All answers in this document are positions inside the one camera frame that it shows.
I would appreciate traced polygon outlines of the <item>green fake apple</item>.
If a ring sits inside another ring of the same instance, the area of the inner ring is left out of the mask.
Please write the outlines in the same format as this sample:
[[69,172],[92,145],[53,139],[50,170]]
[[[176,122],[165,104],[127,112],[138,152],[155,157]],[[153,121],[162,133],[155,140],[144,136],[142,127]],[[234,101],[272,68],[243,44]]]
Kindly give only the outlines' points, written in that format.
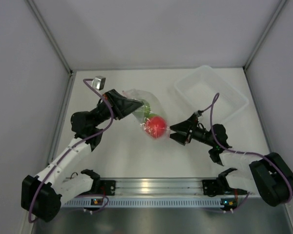
[[158,115],[151,110],[150,104],[148,102],[144,102],[143,120],[145,121],[145,120],[153,118],[155,116],[158,116]]

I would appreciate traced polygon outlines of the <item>clear zip top bag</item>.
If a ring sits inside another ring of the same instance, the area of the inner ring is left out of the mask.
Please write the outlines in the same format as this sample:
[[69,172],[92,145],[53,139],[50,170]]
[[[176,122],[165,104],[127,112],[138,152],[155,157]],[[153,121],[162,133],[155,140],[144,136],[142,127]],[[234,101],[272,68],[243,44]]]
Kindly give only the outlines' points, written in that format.
[[131,89],[123,91],[126,98],[143,103],[132,114],[135,116],[142,131],[151,139],[162,140],[169,137],[170,126],[166,112],[159,99],[151,92]]

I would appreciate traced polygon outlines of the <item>red fake tomato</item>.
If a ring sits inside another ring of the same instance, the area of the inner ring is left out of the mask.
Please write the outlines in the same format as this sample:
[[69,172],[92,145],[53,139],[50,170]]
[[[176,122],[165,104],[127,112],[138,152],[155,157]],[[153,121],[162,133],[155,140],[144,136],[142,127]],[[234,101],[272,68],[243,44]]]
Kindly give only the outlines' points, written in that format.
[[144,131],[153,139],[161,138],[167,130],[166,121],[158,115],[150,115],[146,118]]

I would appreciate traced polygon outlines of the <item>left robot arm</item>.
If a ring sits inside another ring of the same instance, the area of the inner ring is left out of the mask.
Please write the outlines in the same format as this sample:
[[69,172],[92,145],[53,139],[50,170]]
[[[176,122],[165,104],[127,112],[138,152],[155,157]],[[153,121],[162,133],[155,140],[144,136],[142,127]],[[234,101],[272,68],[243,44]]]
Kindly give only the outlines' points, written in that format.
[[65,179],[66,174],[100,144],[104,132],[98,128],[100,124],[121,120],[142,105],[142,101],[126,98],[112,89],[100,96],[93,110],[71,116],[71,130],[75,135],[66,149],[41,172],[22,181],[21,207],[28,211],[29,223],[35,222],[33,216],[49,222],[66,202],[83,193],[99,192],[100,175],[93,170],[84,169],[70,180]]

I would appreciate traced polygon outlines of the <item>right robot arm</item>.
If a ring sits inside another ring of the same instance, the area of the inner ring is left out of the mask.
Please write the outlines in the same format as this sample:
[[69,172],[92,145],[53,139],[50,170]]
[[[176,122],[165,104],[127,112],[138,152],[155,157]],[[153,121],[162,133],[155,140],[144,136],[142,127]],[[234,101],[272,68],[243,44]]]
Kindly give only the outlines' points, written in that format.
[[293,172],[278,153],[258,156],[235,151],[227,143],[224,125],[214,124],[207,130],[199,122],[201,115],[202,111],[198,111],[187,120],[172,125],[170,138],[182,145],[196,140],[210,146],[212,162],[227,168],[216,179],[221,192],[228,194],[238,190],[259,195],[273,207],[292,199]]

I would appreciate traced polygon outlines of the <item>white perforated plastic basket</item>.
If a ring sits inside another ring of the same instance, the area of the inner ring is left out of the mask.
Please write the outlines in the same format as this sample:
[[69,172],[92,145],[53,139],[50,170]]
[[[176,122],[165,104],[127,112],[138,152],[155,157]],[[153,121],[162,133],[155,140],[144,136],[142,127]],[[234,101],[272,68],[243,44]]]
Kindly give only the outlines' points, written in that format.
[[206,109],[215,94],[213,122],[226,123],[249,104],[249,99],[207,65],[200,66],[174,83],[175,91],[195,111]]

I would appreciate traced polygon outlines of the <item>aluminium mounting rail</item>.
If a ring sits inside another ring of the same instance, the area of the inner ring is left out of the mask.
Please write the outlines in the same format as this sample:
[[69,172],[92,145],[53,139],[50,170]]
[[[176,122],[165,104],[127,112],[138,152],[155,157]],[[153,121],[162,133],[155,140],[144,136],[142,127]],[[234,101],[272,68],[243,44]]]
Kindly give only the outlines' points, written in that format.
[[[216,178],[101,178],[116,181],[115,195],[204,195],[202,180]],[[245,195],[246,189],[235,189]]]

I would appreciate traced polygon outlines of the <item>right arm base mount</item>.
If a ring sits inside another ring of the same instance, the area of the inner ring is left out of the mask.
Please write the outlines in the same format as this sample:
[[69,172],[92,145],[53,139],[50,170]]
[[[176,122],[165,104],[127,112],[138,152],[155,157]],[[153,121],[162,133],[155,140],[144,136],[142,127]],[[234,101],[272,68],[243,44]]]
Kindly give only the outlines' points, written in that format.
[[230,188],[227,182],[218,179],[202,180],[203,194],[214,197],[217,195],[235,195],[235,189]]

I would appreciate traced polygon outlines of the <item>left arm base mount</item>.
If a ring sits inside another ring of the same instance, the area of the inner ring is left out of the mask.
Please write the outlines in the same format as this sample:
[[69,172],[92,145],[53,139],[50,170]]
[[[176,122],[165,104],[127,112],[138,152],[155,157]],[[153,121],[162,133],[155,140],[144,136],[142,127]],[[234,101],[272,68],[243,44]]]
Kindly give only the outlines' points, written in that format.
[[111,179],[101,179],[94,182],[90,187],[90,190],[79,194],[78,196],[83,195],[107,195],[114,196],[116,190],[116,181]]

